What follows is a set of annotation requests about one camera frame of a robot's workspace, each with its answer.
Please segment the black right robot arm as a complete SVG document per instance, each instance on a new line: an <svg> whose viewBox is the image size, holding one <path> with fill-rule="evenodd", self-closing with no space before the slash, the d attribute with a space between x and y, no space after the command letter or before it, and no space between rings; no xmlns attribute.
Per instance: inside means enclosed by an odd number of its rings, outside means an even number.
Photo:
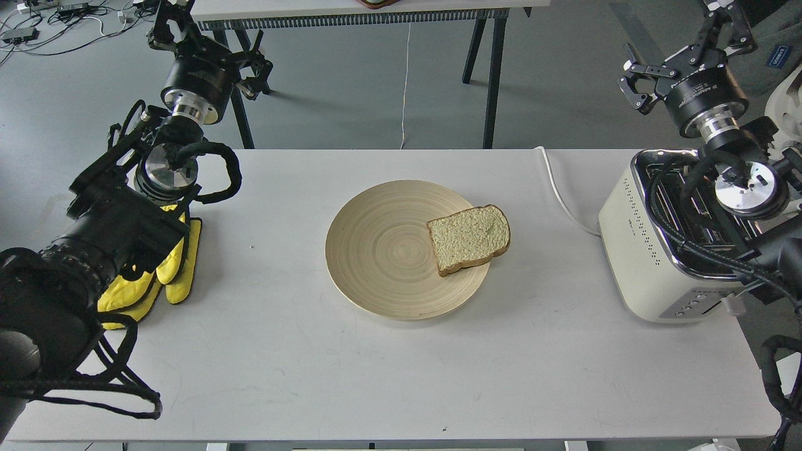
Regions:
<svg viewBox="0 0 802 451"><path fill-rule="evenodd" d="M778 132L770 118L745 125L749 101L727 63L756 50L751 24L737 1L705 1L693 43L659 64L627 54L618 87L632 108L648 114L662 102L682 137L701 138L691 154L673 154L649 175L645 214L669 243L667 250L722 269L757 299L787 299L800 318L800 216L757 235L742 222L779 217L791 191L800 191L800 147L771 160Z"/></svg>

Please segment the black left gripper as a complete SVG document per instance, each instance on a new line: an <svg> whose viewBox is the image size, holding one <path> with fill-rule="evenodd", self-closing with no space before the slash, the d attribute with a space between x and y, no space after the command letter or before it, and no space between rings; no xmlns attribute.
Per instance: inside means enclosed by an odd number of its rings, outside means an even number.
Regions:
<svg viewBox="0 0 802 451"><path fill-rule="evenodd" d="M261 29L253 42L244 29L235 30L242 50L233 54L234 65L231 63L232 52L223 44L210 38L197 43L197 25L191 15L194 3L159 1L148 34L148 46L175 54L161 92L170 114L186 117L198 125L215 125L223 119L235 83L247 100L270 94L268 77L273 63L264 57L261 49L264 36ZM175 40L169 22L177 25L180 41ZM249 68L252 75L241 75L238 81L239 70L243 68Z"/></svg>

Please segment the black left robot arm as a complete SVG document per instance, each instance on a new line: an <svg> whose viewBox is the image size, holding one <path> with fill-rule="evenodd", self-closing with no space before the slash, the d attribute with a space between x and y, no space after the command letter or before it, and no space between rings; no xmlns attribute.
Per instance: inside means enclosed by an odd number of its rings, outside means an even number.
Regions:
<svg viewBox="0 0 802 451"><path fill-rule="evenodd" d="M172 249L188 244L189 206L234 197L237 155L204 137L219 123L232 92L269 94L273 69L236 29L243 49L203 35L192 1L161 1L148 34L153 49L174 55L161 92L164 106L138 101L110 128L108 148L75 178L73 225L40 251L2 251L2 437L31 402L86 405L155 420L162 400L129 367L137 321L101 312L115 279L155 274Z"/></svg>

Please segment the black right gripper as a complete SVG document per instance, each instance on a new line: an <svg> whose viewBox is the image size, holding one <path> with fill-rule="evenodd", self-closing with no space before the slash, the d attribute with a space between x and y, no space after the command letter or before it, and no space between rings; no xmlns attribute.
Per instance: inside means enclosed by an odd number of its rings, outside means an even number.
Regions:
<svg viewBox="0 0 802 451"><path fill-rule="evenodd" d="M731 57L750 54L758 48L744 10L736 1L702 1L704 22L690 46L689 64L705 69L686 77L668 95L668 112L681 137L714 137L739 129L738 119L749 105L742 89L726 64ZM618 78L618 87L630 106L643 115L666 93L659 92L659 81L676 80L680 49L660 65L645 64L632 44L623 45L627 60ZM639 91L638 83L653 83L651 91Z"/></svg>

